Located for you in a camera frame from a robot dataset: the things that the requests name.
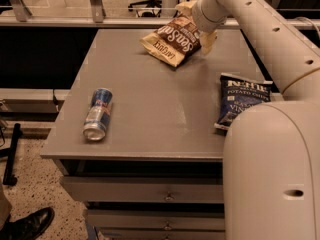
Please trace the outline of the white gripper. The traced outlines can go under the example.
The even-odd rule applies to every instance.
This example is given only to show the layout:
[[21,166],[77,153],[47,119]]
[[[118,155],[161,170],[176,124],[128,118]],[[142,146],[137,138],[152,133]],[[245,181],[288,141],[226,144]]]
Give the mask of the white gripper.
[[182,15],[191,16],[200,31],[201,51],[204,55],[212,50],[217,39],[216,30],[230,15],[230,0],[192,0],[175,6]]

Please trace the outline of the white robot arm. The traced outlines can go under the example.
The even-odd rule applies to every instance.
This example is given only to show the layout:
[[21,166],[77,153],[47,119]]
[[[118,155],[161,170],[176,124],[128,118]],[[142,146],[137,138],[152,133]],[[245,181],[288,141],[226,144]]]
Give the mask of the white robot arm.
[[320,54],[264,0],[198,0],[210,32],[233,16],[283,98],[242,112],[223,151],[226,240],[320,240]]

